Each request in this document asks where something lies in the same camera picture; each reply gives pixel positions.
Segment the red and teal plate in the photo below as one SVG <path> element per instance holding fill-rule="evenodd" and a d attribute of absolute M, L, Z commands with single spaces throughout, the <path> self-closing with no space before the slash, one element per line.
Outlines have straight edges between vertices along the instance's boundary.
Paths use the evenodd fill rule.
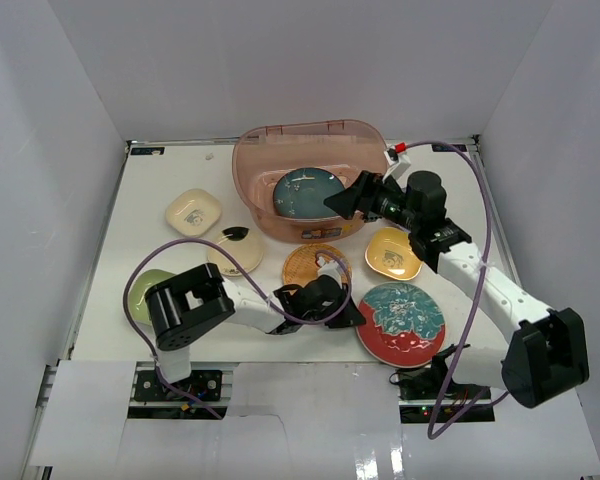
<path fill-rule="evenodd" d="M 397 368 L 419 368 L 443 346 L 444 315 L 421 288 L 388 282 L 370 289 L 358 310 L 365 323 L 356 330 L 366 351 L 378 361 Z"/>

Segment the dark teal round plate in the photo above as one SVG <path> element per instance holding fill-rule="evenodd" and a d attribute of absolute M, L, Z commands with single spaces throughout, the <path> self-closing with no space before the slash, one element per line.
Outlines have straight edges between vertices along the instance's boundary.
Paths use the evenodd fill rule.
<path fill-rule="evenodd" d="M 273 190 L 276 213 L 285 218 L 317 220 L 336 213 L 324 200 L 345 189 L 333 173 L 320 168 L 299 168 L 286 173 Z"/>

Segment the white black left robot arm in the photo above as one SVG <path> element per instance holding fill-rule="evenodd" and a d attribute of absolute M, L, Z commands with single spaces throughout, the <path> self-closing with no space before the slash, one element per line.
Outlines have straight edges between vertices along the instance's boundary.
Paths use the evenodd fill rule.
<path fill-rule="evenodd" d="M 216 265 L 203 264 L 150 287 L 144 294 L 156 340 L 157 387 L 179 399 L 191 387 L 190 345 L 227 321 L 266 335 L 287 335 L 305 323 L 330 329 L 359 327 L 366 319 L 329 262 L 306 285 L 287 284 L 270 296 L 221 278 Z"/>

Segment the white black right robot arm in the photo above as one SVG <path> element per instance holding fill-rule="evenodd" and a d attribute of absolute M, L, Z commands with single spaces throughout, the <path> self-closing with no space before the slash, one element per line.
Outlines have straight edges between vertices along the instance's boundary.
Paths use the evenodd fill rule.
<path fill-rule="evenodd" d="M 433 390 L 452 399 L 468 384 L 507 391 L 534 408 L 588 381 L 584 322 L 571 308 L 556 310 L 534 298 L 499 269 L 483 249 L 447 216 L 441 178 L 429 171 L 409 175 L 405 188 L 391 177 L 362 172 L 324 204 L 344 219 L 384 218 L 409 232 L 411 249 L 433 272 L 477 300 L 498 328 L 504 350 L 459 341 L 453 353 L 438 354 L 432 365 Z"/>

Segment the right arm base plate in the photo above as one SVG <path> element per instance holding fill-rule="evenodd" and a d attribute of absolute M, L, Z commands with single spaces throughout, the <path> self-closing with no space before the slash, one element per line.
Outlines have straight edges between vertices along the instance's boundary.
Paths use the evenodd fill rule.
<path fill-rule="evenodd" d="M 443 378 L 426 367 L 417 370 L 398 369 L 390 374 L 388 381 L 398 388 L 401 405 L 432 407 Z M 493 401 L 492 393 L 486 387 L 451 382 L 443 395 L 442 406 L 459 408 L 476 396 L 479 397 L 477 405 L 488 405 Z"/>

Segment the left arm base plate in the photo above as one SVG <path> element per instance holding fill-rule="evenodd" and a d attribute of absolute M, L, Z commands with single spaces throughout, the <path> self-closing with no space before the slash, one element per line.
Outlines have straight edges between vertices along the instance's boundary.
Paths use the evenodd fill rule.
<path fill-rule="evenodd" d="M 221 399 L 223 372 L 221 370 L 193 370 L 189 377 L 173 383 L 173 387 L 194 395 L 205 402 Z M 167 388 L 154 370 L 137 373 L 131 399 L 136 402 L 187 401 L 187 398 Z"/>

